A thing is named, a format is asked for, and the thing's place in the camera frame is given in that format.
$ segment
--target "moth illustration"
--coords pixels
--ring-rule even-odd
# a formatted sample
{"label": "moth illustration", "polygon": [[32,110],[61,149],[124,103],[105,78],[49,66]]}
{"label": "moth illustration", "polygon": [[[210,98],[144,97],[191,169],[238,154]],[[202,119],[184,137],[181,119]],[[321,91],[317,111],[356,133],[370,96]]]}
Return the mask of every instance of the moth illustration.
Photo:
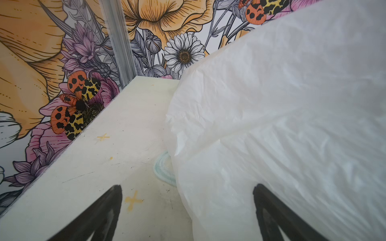
{"label": "moth illustration", "polygon": [[[248,4],[249,0],[240,0],[239,8]],[[252,0],[245,11],[248,22],[255,25],[263,24],[267,15],[275,15],[288,6],[290,0]]]}
{"label": "moth illustration", "polygon": [[87,110],[87,102],[97,95],[100,81],[87,78],[84,71],[77,71],[69,76],[67,82],[71,94],[64,93],[59,98],[70,106],[58,106],[52,112],[51,126],[56,134],[66,132],[70,140],[74,140],[84,129],[83,112]]}

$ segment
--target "orange spotted wing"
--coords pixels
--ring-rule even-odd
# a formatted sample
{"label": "orange spotted wing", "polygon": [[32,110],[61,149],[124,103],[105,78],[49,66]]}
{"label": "orange spotted wing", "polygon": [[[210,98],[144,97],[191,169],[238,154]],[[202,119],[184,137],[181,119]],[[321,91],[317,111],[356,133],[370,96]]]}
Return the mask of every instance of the orange spotted wing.
{"label": "orange spotted wing", "polygon": [[252,3],[245,11],[245,17],[248,22],[255,25],[261,25],[265,22],[267,15],[264,13],[264,9],[260,4],[260,0],[252,0]]}
{"label": "orange spotted wing", "polygon": [[239,2],[239,9],[244,7],[245,5],[247,5],[249,3],[250,0],[240,0]]}
{"label": "orange spotted wing", "polygon": [[76,112],[75,107],[58,106],[51,114],[51,126],[52,130],[56,134],[60,134],[64,131],[64,128],[68,124],[70,117]]}
{"label": "orange spotted wing", "polygon": [[75,94],[78,99],[82,99],[82,90],[85,86],[87,75],[84,71],[79,70],[68,77],[68,89]]}

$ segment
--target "daisy center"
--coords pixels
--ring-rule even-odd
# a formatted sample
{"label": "daisy center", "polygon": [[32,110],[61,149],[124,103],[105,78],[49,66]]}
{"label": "daisy center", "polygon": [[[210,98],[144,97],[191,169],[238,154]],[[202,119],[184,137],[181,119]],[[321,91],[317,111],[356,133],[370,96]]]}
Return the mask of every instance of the daisy center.
{"label": "daisy center", "polygon": [[187,50],[182,50],[181,52],[178,53],[178,60],[183,64],[189,63],[191,59],[192,59],[192,56]]}

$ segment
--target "scratch mark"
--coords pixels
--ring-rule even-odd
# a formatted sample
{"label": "scratch mark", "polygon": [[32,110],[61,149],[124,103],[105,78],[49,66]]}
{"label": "scratch mark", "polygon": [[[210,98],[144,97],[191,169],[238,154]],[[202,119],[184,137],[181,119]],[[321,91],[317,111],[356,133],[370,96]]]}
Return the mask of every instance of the scratch mark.
{"label": "scratch mark", "polygon": [[[84,176],[84,175],[87,175],[87,174],[91,174],[91,173],[94,173],[94,172],[89,172],[89,173],[86,173],[86,174],[80,175],[80,176],[78,176],[78,177],[82,177],[82,176]],[[65,182],[71,181],[71,180],[73,180],[73,179],[75,179],[75,178],[78,178],[78,177],[74,177],[74,178],[71,178],[71,179],[69,179],[69,180],[67,180],[67,181],[64,181],[64,182],[62,182],[62,183],[65,183]]]}

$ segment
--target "metal frame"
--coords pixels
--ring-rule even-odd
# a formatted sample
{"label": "metal frame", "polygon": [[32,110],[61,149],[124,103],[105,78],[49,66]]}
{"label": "metal frame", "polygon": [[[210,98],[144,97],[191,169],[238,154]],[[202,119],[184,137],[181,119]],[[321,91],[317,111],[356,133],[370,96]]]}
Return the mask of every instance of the metal frame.
{"label": "metal frame", "polygon": [[122,89],[137,75],[120,0],[99,0],[108,35],[113,46]]}

